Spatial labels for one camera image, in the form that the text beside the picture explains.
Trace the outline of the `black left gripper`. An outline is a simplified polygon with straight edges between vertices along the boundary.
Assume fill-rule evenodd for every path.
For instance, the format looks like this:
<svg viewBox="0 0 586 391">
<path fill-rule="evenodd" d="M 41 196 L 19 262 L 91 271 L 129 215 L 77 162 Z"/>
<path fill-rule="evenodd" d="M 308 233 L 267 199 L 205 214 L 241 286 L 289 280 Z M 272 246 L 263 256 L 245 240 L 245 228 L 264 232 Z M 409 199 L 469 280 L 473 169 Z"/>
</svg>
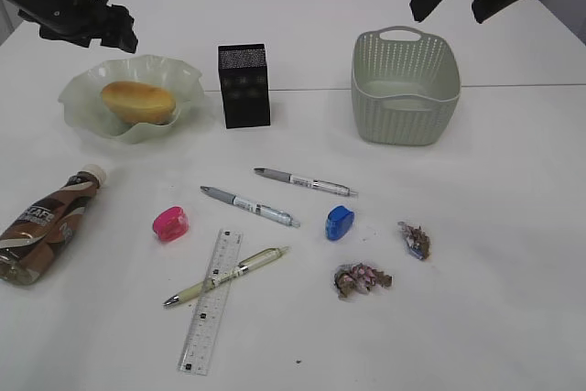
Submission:
<svg viewBox="0 0 586 391">
<path fill-rule="evenodd" d="M 134 54 L 138 39 L 134 18 L 122 5 L 108 0 L 6 0 L 18 15 L 39 24 L 39 35 L 87 48 L 94 38 L 107 48 Z"/>
</svg>

